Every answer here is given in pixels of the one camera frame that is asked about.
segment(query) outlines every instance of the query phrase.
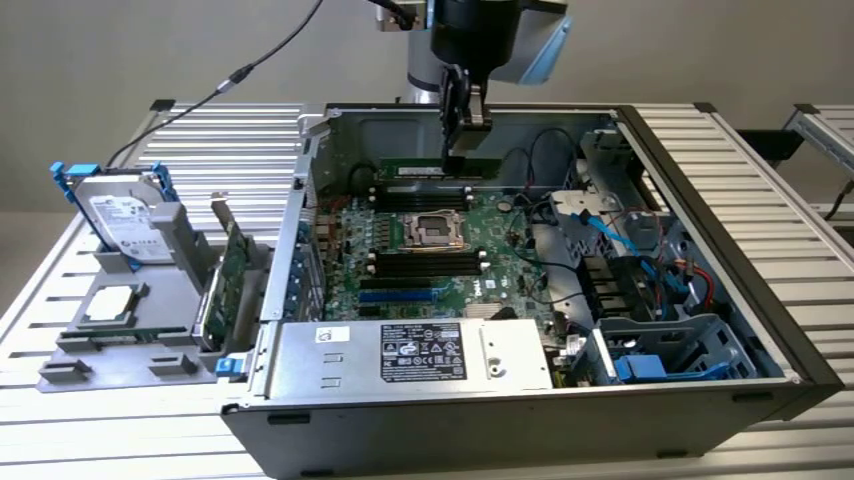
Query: sticker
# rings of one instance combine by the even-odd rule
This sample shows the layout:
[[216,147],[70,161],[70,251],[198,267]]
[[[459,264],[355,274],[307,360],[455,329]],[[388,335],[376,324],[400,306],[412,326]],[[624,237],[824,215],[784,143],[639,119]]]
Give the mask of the sticker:
[[380,376],[385,382],[465,380],[459,323],[383,325],[380,336]]
[[400,167],[397,168],[397,175],[444,177],[444,172],[441,167]]
[[315,343],[349,341],[349,327],[319,327],[315,332]]
[[140,262],[172,261],[162,235],[148,225],[148,205],[141,200],[101,195],[89,198],[89,204],[121,253]]

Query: white label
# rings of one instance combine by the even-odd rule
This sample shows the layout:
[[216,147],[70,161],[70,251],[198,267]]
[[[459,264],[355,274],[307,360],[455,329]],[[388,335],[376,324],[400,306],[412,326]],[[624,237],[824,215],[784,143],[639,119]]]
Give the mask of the white label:
[[397,175],[407,175],[407,176],[437,175],[443,177],[444,172],[441,171],[441,167],[400,167],[397,168]]
[[348,342],[349,327],[319,327],[315,333],[315,343]]
[[89,198],[97,220],[118,250],[140,262],[172,261],[160,231],[148,225],[148,205],[133,197]]

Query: warning label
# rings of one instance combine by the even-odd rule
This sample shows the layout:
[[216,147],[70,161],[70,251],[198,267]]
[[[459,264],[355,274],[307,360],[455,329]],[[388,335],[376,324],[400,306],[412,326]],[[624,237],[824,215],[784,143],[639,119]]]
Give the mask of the warning label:
[[385,382],[465,380],[459,323],[383,325],[380,341]]

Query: aluminum slatted table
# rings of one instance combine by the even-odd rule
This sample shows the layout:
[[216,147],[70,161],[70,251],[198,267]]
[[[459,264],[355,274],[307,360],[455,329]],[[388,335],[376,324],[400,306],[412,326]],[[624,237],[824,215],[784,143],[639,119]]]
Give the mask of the aluminum slatted table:
[[[401,478],[854,478],[851,248],[715,113],[692,105],[636,107],[847,390],[794,421],[755,425],[703,458]],[[128,164],[169,166],[190,222],[214,241],[222,236],[206,198],[225,190],[244,230],[274,245],[300,112],[298,105],[202,108],[128,156]],[[217,417],[241,385],[34,390],[36,371],[98,269],[97,240],[84,227],[74,218],[0,320],[0,478],[264,478]]]
[[854,178],[854,106],[798,104],[795,109],[784,128],[823,150]]

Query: white wall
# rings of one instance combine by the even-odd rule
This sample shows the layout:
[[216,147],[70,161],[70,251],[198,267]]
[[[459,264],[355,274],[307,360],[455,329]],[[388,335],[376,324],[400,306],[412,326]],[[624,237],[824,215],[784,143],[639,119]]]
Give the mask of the white wall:
[[[154,98],[202,96],[303,17],[311,0],[2,0],[0,210],[65,210],[56,161],[102,162]],[[501,101],[711,101],[736,126],[794,102],[854,103],[851,0],[576,0],[551,82]],[[404,40],[360,0],[327,0],[303,36],[229,101],[388,101]],[[787,167],[826,200],[842,179]]]

